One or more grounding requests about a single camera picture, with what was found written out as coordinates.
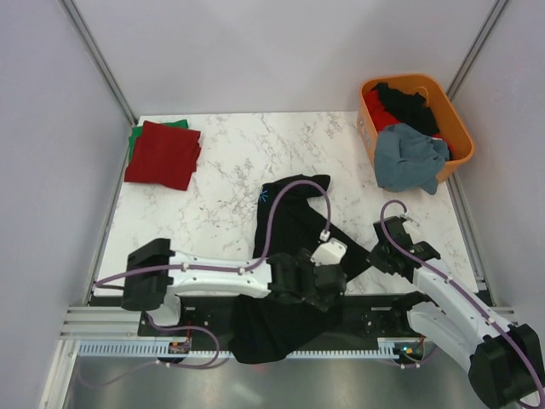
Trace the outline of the black t-shirt blue logo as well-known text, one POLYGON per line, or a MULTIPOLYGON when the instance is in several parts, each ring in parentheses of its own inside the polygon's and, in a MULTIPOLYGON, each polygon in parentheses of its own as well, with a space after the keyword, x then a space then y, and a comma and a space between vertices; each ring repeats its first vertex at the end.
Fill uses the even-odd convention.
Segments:
MULTIPOLYGON (((324 190, 330 176, 292 176, 269 182, 261 187, 256 213, 257 226, 253 257, 265 249, 267 221, 273 201, 288 184, 309 180, 324 190)), ((309 185, 291 188, 280 200, 272 223, 269 256, 295 256, 300 250, 315 251, 326 218, 314 210, 308 200, 321 195, 309 185)), ((342 305, 336 304, 323 312, 307 303, 284 304, 270 298, 235 298, 232 309, 232 339, 229 349, 243 364, 263 364, 284 359, 322 333, 342 322, 342 305)))

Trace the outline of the orange plastic tub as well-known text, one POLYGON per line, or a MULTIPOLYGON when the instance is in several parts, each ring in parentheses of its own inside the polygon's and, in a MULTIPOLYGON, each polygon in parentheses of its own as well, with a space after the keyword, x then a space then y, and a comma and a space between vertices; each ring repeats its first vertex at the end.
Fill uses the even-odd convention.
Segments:
POLYGON ((387 83, 390 87, 406 94, 418 92, 426 99, 426 103, 431 108, 439 126, 439 134, 445 138, 453 154, 453 160, 446 162, 436 176, 439 183, 446 181, 459 166, 465 164, 473 156, 473 138, 468 133, 441 84, 426 74, 411 73, 372 78, 361 84, 357 128, 371 165, 374 165, 378 131, 371 119, 364 95, 380 82, 387 83))

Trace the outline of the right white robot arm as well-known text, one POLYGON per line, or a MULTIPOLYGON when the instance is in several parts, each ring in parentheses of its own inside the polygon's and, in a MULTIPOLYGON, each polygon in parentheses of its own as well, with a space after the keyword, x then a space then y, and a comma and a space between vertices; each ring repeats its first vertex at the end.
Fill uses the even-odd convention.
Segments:
POLYGON ((486 305, 448 268, 426 241, 414 242, 407 219, 375 222, 374 267, 399 274, 416 287, 390 313, 399 335, 413 331, 432 341, 468 375, 475 394, 489 408, 544 396, 544 364, 537 333, 516 325, 486 305))

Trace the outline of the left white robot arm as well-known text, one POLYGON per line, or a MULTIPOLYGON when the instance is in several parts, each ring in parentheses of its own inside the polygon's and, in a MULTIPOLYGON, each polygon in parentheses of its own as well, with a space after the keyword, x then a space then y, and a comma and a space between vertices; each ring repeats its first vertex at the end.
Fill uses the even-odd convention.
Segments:
POLYGON ((169 335, 186 328, 181 296, 219 292, 284 304, 307 304, 327 311, 347 288, 341 260, 347 247, 330 239, 314 252, 277 254, 246 262, 202 258, 172 251, 168 239, 155 239, 128 257, 121 306, 151 314, 169 335))

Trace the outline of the grey-blue t-shirt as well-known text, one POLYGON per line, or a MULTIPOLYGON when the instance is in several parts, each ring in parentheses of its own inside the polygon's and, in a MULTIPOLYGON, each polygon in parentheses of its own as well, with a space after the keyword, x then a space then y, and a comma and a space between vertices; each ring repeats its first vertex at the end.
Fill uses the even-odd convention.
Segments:
POLYGON ((389 125, 378 134, 374 153, 377 186, 392 193, 420 188, 436 194, 437 174, 450 160, 440 138, 424 135, 408 124, 389 125))

